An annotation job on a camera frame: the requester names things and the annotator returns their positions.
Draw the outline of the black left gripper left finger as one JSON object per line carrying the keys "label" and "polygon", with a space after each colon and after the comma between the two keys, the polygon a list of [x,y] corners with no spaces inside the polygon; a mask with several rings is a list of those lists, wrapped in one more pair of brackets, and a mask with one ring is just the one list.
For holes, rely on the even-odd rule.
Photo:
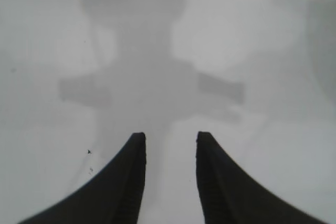
{"label": "black left gripper left finger", "polygon": [[137,223],[145,186],[146,137],[133,133],[91,180],[23,223]]}

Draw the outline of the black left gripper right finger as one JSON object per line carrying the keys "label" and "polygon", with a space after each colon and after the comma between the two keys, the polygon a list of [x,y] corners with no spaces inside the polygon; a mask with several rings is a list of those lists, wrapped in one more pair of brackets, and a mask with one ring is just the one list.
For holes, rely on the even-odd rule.
{"label": "black left gripper right finger", "polygon": [[205,223],[322,223],[255,181],[210,132],[197,134],[196,182]]}

